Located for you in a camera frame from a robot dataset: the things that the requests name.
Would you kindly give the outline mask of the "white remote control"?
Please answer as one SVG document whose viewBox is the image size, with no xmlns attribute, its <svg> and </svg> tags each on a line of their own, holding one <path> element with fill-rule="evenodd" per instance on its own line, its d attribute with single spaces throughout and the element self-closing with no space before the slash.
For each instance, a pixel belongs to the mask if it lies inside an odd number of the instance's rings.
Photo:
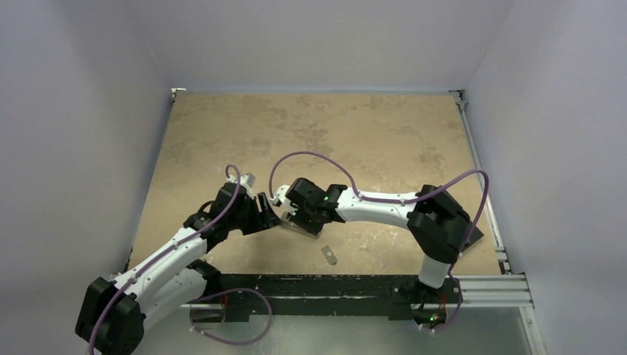
<svg viewBox="0 0 627 355">
<path fill-rule="evenodd" d="M 290 213 L 288 212 L 284 212 L 281 216 L 281 221 L 282 221 L 282 225 L 281 227 L 289 229 L 291 231 L 295 231 L 299 234 L 305 235 L 306 237 L 309 237 L 311 239 L 314 240 L 318 240 L 319 239 L 319 234 L 312 234 L 311 232 L 305 230 L 304 228 L 298 226 L 297 224 L 295 224 L 293 221 L 291 221 L 289 219 L 289 217 L 291 216 Z"/>
</svg>

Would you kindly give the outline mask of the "grey battery cover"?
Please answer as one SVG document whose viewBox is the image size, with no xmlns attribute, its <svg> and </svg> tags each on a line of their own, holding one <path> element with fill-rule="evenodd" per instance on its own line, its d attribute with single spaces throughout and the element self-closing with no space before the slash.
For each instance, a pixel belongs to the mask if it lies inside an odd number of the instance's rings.
<svg viewBox="0 0 627 355">
<path fill-rule="evenodd" d="M 323 253 L 329 265 L 334 266 L 337 264 L 338 260 L 329 246 L 322 247 L 321 252 Z"/>
</svg>

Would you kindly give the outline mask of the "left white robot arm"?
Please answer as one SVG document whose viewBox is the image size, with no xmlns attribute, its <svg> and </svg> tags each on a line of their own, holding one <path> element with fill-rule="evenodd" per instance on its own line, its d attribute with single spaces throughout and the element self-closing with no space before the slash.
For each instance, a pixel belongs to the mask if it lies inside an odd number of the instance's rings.
<svg viewBox="0 0 627 355">
<path fill-rule="evenodd" d="M 231 177 L 143 262 L 88 286 L 75 326 L 88 354 L 131 354 L 156 322 L 188 302 L 215 300 L 216 313 L 227 317 L 236 301 L 251 295 L 271 310 L 260 292 L 224 286 L 222 273 L 202 259 L 232 231 L 247 235 L 281 225 L 274 207 L 289 204 L 286 188 L 268 198 L 251 187 L 249 176 Z"/>
</svg>

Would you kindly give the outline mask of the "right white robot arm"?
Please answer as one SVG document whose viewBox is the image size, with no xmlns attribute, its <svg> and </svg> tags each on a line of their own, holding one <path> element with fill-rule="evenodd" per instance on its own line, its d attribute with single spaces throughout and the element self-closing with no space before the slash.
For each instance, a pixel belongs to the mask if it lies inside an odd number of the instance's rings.
<svg viewBox="0 0 627 355">
<path fill-rule="evenodd" d="M 284 206 L 288 220 L 312 235 L 329 223 L 370 222 L 408 230 L 424 253 L 415 281 L 417 295 L 432 301 L 456 264 L 474 225 L 467 212 L 441 186 L 424 185 L 405 194 L 355 192 L 332 184 L 321 189 L 300 177 L 275 191 L 273 203 Z"/>
</svg>

